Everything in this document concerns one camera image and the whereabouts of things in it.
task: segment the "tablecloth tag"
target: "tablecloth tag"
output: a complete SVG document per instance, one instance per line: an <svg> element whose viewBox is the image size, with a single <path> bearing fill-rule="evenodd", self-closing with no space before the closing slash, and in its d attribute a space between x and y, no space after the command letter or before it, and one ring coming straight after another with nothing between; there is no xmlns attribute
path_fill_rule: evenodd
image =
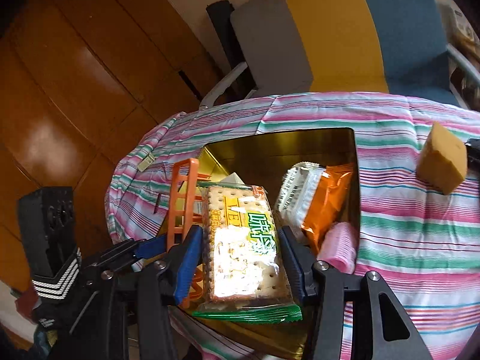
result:
<svg viewBox="0 0 480 360"><path fill-rule="evenodd" d="M152 156L151 153L148 154L147 157L143 159L142 162L140 162L137 166L137 169L139 172L143 172L145 169L147 169L151 164L153 164L155 161L155 157Z"/></svg>

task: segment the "orange snack package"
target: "orange snack package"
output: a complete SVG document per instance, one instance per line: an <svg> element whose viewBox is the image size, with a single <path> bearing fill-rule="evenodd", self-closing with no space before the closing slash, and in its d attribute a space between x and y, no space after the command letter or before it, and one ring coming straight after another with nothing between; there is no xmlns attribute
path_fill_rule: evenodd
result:
<svg viewBox="0 0 480 360"><path fill-rule="evenodd" d="M336 220L349 190L353 164L327 166L322 173L307 215L301 225L315 254L320 251L326 232Z"/></svg>

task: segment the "striped tablecloth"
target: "striped tablecloth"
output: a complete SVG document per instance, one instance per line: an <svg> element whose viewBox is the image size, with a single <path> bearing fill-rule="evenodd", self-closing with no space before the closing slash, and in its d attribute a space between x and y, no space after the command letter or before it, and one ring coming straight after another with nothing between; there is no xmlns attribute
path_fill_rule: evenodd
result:
<svg viewBox="0 0 480 360"><path fill-rule="evenodd" d="M361 184L356 273L379 271L434 359L453 359L480 321L479 184L469 174L452 195L443 196L416 178L415 164L433 121L464 142L480 138L476 112L381 93L271 96L174 115L117 165L106 195L110 235L114 241L153 237L167 213L172 165L198 156L207 143L351 127ZM138 172L149 153L154 164ZM349 358L351 340L347 311L343 359Z"/></svg>

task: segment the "chair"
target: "chair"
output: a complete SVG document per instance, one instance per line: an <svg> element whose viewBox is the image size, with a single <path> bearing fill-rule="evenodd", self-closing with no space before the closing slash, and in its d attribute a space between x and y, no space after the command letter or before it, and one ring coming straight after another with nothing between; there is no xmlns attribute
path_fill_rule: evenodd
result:
<svg viewBox="0 0 480 360"><path fill-rule="evenodd" d="M201 108L238 77L242 97L385 92L459 105L449 57L480 85L447 44L435 0L251 0L235 10L223 0L207 12L232 71Z"/></svg>

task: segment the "pink plastic object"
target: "pink plastic object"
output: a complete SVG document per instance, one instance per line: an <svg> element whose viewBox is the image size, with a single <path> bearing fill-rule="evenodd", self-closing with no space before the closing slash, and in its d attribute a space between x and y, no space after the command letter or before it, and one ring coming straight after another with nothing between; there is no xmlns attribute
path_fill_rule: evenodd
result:
<svg viewBox="0 0 480 360"><path fill-rule="evenodd" d="M348 222L334 224L325 234L317 260L323 260L344 274L352 274L357 258L358 232Z"/></svg>

